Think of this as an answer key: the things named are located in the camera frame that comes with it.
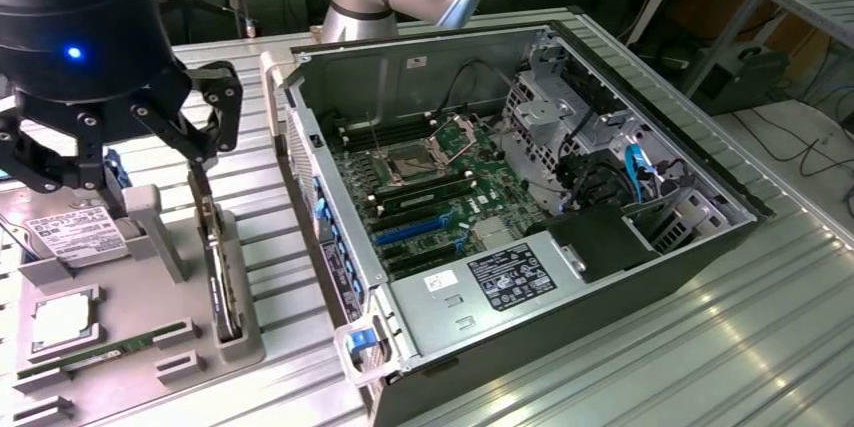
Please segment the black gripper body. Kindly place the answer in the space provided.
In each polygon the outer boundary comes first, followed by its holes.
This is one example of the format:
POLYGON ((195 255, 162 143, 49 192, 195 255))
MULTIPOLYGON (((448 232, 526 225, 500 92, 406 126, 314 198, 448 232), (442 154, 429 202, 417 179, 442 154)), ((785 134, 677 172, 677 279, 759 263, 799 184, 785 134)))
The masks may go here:
POLYGON ((175 112, 191 89, 157 0, 2 0, 2 72, 30 109, 150 101, 175 112))

